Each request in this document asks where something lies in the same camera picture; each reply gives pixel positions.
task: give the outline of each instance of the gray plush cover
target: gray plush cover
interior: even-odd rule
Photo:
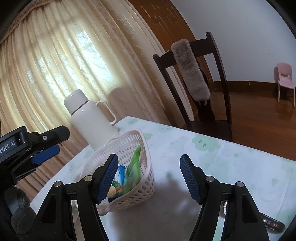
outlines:
[[[181,39],[172,44],[172,52],[191,97],[195,101],[210,99],[209,88],[203,78],[189,41]]]
[[[30,199],[23,190],[16,187],[7,189],[4,192],[4,198],[12,213],[13,230],[20,240],[26,240],[36,218],[36,213],[30,207]]]

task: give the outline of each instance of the thermos handle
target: thermos handle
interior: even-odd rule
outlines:
[[[117,121],[116,116],[114,115],[114,113],[112,112],[112,110],[110,109],[110,107],[108,106],[108,104],[107,104],[106,101],[104,101],[104,100],[100,100],[100,101],[98,101],[98,102],[96,103],[96,106],[98,106],[98,103],[100,103],[100,102],[104,103],[104,104],[106,105],[107,109],[108,109],[108,110],[110,111],[110,113],[113,115],[113,117],[114,117],[114,121],[110,122],[110,124],[111,124],[111,125],[114,125],[114,124],[116,123],[116,121]]]

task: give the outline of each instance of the baseboard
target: baseboard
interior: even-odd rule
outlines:
[[[227,81],[229,92],[256,92],[256,91],[277,91],[277,83],[260,82],[260,81]],[[220,81],[214,81],[214,92],[222,92],[222,84]]]

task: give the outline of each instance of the white wall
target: white wall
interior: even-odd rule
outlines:
[[[265,0],[171,0],[196,39],[210,31],[218,46],[227,80],[275,82],[278,62],[291,64],[296,83],[296,40]],[[213,55],[206,56],[214,80]]]

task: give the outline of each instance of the door panel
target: door panel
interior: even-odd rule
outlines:
[[[139,14],[144,18],[148,26],[156,35],[160,44],[165,51],[170,50],[174,42],[180,39],[187,39],[188,41],[194,41],[195,37],[188,27],[187,23],[175,8],[175,6],[169,0],[129,0],[135,7]],[[209,88],[213,88],[213,79],[209,71],[207,62],[204,56],[197,58],[201,69],[207,76],[209,82]],[[182,75],[178,66],[174,66],[175,70],[184,86]],[[196,106],[189,95],[186,88],[185,92],[188,96],[193,113],[197,113]]]

